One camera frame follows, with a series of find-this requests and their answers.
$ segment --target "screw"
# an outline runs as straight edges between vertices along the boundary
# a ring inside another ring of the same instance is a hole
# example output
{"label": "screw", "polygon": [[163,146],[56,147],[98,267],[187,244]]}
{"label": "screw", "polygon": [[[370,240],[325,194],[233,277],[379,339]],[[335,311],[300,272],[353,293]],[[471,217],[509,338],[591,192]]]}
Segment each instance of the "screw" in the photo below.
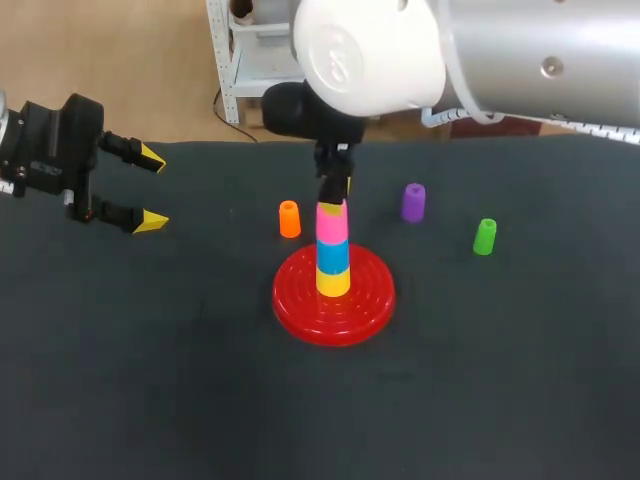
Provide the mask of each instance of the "screw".
{"label": "screw", "polygon": [[564,73],[564,63],[558,57],[547,57],[542,62],[542,74],[547,78],[555,78]]}

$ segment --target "wooden floor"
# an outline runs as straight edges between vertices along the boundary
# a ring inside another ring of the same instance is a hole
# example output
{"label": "wooden floor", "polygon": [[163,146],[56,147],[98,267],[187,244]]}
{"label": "wooden floor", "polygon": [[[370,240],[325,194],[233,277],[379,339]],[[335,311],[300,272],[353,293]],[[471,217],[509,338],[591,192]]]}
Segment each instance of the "wooden floor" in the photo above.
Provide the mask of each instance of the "wooden floor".
{"label": "wooden floor", "polygon": [[[0,88],[13,109],[27,99],[59,108],[81,93],[105,105],[105,128],[148,141],[245,141],[212,112],[218,81],[205,0],[0,0]],[[430,135],[413,112],[367,137]]]}

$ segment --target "green peg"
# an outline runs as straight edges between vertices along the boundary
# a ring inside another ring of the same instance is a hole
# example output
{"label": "green peg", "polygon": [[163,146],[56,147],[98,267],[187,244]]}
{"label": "green peg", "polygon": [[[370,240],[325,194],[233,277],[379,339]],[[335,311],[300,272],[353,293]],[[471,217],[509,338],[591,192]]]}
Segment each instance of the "green peg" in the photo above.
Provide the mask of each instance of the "green peg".
{"label": "green peg", "polygon": [[476,240],[473,242],[473,251],[476,255],[491,255],[493,252],[493,243],[496,240],[496,230],[498,224],[495,220],[485,218],[478,226]]}

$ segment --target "yellow ring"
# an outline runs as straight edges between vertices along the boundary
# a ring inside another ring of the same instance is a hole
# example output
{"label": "yellow ring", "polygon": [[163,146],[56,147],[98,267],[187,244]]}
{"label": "yellow ring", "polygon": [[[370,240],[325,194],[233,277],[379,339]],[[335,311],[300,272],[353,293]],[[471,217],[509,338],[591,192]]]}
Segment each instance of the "yellow ring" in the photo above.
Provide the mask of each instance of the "yellow ring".
{"label": "yellow ring", "polygon": [[327,275],[316,267],[316,288],[325,297],[341,297],[351,288],[351,268],[338,275]]}

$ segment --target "black cable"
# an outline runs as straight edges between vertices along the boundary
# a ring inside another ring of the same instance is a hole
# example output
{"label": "black cable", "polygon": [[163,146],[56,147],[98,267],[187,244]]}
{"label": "black cable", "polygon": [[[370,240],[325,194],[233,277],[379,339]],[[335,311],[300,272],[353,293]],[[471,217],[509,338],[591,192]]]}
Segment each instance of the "black cable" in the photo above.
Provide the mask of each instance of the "black cable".
{"label": "black cable", "polygon": [[220,99],[220,94],[222,93],[222,89],[219,88],[218,89],[218,93],[216,93],[215,98],[213,99],[213,113],[216,114],[216,117],[218,117],[218,119],[224,123],[227,127],[233,128],[236,132],[240,132],[241,134],[243,134],[245,137],[249,138],[253,143],[259,143],[258,139],[256,137],[254,137],[253,135],[251,135],[248,132],[245,132],[244,130],[242,130],[241,128],[236,127],[235,125],[231,125],[229,122],[227,122],[224,118],[222,118],[220,116],[220,114],[218,113],[218,100]]}

